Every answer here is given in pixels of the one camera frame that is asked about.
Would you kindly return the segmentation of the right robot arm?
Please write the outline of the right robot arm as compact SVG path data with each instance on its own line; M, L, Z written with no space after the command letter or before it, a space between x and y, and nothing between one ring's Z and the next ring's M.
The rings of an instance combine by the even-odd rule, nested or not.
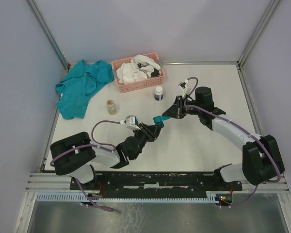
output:
M285 167L276 139L251 133L232 121L226 112L215 107L209 87L198 87L194 92L194 99L189 95L176 96L163 117L198 116L204 126L225 137L242 152L240 164L224 165L216 170L218 175L213 177L213 185L224 190L234 181L247 180L252 185L278 182Z

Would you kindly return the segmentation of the clear vitamin pill bottle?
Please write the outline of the clear vitamin pill bottle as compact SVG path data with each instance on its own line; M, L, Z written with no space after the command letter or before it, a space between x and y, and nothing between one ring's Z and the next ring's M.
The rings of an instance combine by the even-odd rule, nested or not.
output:
M106 106L110 115L115 115L117 113L115 102L113 100L107 100Z

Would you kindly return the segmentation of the teal pill box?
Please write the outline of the teal pill box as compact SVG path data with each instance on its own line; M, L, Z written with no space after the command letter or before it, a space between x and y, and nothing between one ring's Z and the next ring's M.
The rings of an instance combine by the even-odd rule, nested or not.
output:
M164 121L169 120L169 116L156 116L153 118L153 121L156 125L163 125Z

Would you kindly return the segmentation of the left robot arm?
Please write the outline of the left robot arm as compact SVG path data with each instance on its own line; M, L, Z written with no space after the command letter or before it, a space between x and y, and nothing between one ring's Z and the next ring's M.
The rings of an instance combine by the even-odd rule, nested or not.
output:
M130 161L136 160L143 152L146 143L154 142L164 127L162 122L153 125L137 124L131 118L119 122L104 120L103 123L124 125L130 128L134 135L127 137L117 146L98 143L90 139L87 132L51 144L50 166L55 168L56 175L69 174L86 189L93 189L97 185L97 176L90 162L103 164L112 169L123 168L129 165Z

